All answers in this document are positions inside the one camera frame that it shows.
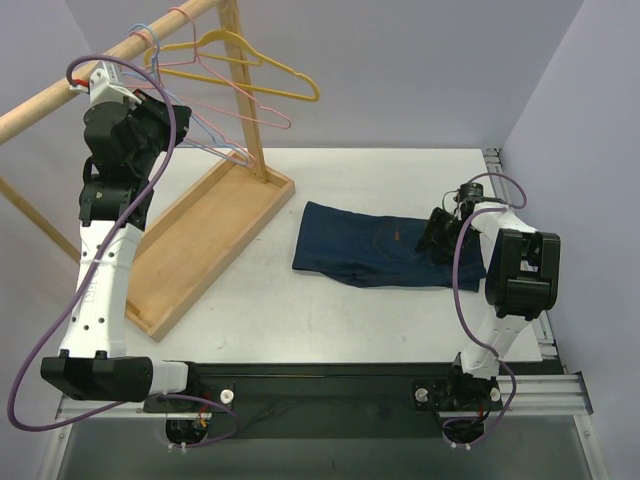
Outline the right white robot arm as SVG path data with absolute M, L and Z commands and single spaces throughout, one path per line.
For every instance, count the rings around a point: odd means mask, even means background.
M 480 392 L 496 387 L 500 361 L 519 333 L 556 303 L 559 286 L 561 239 L 537 230 L 518 218 L 516 207 L 488 197 L 471 180 L 454 196 L 456 208 L 448 213 L 436 207 L 416 250 L 428 251 L 452 263 L 454 281 L 460 281 L 462 255 L 477 245 L 489 250 L 485 299 L 492 307 L 474 334 L 460 321 L 469 344 L 458 354 L 443 384 L 446 401 L 464 408 Z

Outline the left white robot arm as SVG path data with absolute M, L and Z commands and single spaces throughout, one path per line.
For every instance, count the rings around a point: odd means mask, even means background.
M 141 402 L 167 393 L 179 410 L 201 403 L 202 384 L 181 361 L 126 353 L 129 277 L 146 227 L 149 175 L 171 142 L 182 141 L 191 111 L 137 90 L 133 101 L 106 101 L 84 115 L 91 152 L 79 196 L 79 302 L 59 352 L 41 362 L 42 378 L 81 401 Z

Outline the dark blue denim trousers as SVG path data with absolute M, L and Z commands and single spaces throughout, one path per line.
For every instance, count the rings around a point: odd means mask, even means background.
M 292 268 L 357 288 L 452 286 L 452 260 L 417 249 L 428 221 L 306 204 Z

